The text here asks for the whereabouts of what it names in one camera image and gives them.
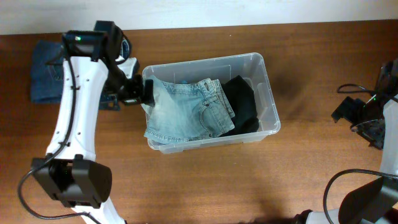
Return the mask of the clear plastic storage bin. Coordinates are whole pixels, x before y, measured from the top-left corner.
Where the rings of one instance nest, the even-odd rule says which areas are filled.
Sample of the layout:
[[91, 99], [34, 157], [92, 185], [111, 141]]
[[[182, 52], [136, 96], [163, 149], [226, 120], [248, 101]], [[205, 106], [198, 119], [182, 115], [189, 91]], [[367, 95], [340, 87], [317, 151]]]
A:
[[155, 76], [160, 80], [172, 83], [195, 83], [205, 78], [218, 79], [221, 83], [226, 83], [238, 75], [254, 91], [257, 118], [259, 119], [259, 128], [256, 132], [178, 144], [161, 144], [149, 139], [147, 141], [149, 147], [163, 154], [170, 154], [202, 147], [262, 141], [267, 136], [277, 133], [280, 130], [281, 122], [267, 76], [264, 58], [257, 52], [149, 65], [142, 71], [144, 78]]

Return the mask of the light blue jeans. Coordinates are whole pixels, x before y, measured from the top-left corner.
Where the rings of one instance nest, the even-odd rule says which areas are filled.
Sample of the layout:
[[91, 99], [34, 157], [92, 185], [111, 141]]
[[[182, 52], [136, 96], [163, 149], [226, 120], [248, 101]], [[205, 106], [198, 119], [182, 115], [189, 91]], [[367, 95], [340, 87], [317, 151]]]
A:
[[149, 116], [144, 136], [161, 144], [217, 138], [235, 128], [235, 113], [218, 79], [170, 83], [151, 75], [154, 106], [143, 104]]

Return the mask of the black garment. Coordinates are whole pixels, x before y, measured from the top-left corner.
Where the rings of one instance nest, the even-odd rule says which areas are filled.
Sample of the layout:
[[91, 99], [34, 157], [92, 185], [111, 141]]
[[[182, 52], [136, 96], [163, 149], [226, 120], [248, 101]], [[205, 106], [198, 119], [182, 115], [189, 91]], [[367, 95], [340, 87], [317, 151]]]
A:
[[231, 119], [234, 129], [221, 135], [221, 137], [257, 132], [259, 120], [254, 91], [250, 85], [238, 75], [221, 86], [235, 114]]

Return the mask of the dark blue jeans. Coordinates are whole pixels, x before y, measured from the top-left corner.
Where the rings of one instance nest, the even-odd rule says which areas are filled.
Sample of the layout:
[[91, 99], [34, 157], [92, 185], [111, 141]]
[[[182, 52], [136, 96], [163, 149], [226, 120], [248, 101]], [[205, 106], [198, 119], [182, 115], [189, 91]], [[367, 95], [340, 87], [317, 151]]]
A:
[[[117, 62], [123, 62], [130, 53], [127, 40], [122, 47]], [[30, 70], [30, 99], [33, 103], [60, 103], [63, 92], [63, 47], [61, 43], [40, 40], [32, 54]], [[99, 110], [119, 111], [120, 106], [115, 96], [103, 90]]]

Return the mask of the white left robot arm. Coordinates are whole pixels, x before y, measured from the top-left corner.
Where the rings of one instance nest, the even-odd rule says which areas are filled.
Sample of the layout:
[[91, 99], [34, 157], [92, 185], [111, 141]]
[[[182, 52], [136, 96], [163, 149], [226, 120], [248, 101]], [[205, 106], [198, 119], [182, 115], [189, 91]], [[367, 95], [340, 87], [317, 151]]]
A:
[[57, 125], [32, 176], [52, 199], [87, 223], [123, 223], [111, 201], [112, 172], [97, 163], [95, 127], [103, 93], [125, 105], [154, 104], [153, 82], [137, 74], [135, 58], [121, 58], [123, 31], [97, 21], [92, 31], [62, 35], [63, 92]]

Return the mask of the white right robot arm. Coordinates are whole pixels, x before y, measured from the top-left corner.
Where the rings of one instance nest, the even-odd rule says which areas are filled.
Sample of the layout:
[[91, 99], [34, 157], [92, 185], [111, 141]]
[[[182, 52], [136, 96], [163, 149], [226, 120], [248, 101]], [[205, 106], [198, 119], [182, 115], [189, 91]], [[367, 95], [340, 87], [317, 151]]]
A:
[[[323, 210], [306, 210], [293, 218], [293, 223], [397, 223], [397, 60], [381, 67], [376, 86], [368, 90], [355, 84], [338, 87], [338, 93], [368, 93], [367, 102], [346, 97], [331, 117], [351, 124], [351, 131], [382, 151], [378, 171], [347, 169], [335, 174], [323, 193]], [[332, 183], [345, 174], [369, 174], [376, 180], [365, 184], [343, 199], [339, 208], [327, 207], [327, 196]]]

